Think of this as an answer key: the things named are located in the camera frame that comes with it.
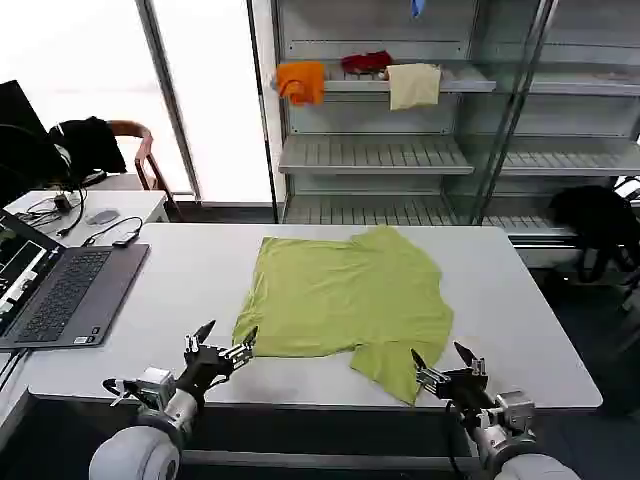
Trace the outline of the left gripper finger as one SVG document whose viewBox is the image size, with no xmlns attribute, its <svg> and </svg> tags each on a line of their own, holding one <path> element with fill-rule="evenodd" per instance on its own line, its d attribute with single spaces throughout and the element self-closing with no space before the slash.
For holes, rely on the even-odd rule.
<svg viewBox="0 0 640 480">
<path fill-rule="evenodd" d="M 256 344 L 258 330 L 259 327 L 255 326 L 239 344 L 223 350 L 219 354 L 231 366 L 232 370 L 241 368 L 253 358 L 253 348 Z"/>
<path fill-rule="evenodd" d="M 215 326 L 215 321 L 212 320 L 201 327 L 199 327 L 195 333 L 185 336 L 185 353 L 192 354 L 197 353 L 200 349 L 200 345 L 203 344 L 211 330 Z"/>
</svg>

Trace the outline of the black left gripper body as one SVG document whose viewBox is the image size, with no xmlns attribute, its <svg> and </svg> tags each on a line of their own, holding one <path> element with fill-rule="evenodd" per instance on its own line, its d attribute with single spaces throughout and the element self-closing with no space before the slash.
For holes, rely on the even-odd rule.
<svg viewBox="0 0 640 480">
<path fill-rule="evenodd" d="M 176 380 L 176 388 L 203 401 L 217 377 L 227 381 L 233 372 L 233 363 L 222 352 L 221 347 L 203 345 L 195 353 L 186 353 L 186 368 Z"/>
</svg>

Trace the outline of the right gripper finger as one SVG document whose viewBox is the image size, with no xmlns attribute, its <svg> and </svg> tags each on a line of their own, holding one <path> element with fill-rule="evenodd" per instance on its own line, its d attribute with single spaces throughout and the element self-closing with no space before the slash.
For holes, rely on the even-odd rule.
<svg viewBox="0 0 640 480">
<path fill-rule="evenodd" d="M 454 348 L 463 363 L 464 368 L 455 370 L 455 373 L 464 373 L 472 376 L 486 376 L 486 364 L 484 358 L 477 357 L 469 348 L 465 347 L 461 343 L 454 341 Z"/>
<path fill-rule="evenodd" d="M 426 365 L 419 353 L 411 349 L 411 356 L 416 370 L 417 383 L 438 399 L 448 399 L 451 378 L 437 369 Z"/>
</svg>

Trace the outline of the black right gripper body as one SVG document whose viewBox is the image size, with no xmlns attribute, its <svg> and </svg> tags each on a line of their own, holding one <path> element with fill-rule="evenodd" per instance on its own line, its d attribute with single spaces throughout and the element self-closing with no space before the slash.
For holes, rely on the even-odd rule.
<svg viewBox="0 0 640 480">
<path fill-rule="evenodd" d="M 451 401 L 461 416 L 495 407 L 495 401 L 486 392 L 487 375 L 474 374 L 470 368 L 445 371 L 443 375 L 446 378 L 441 388 L 443 399 Z"/>
</svg>

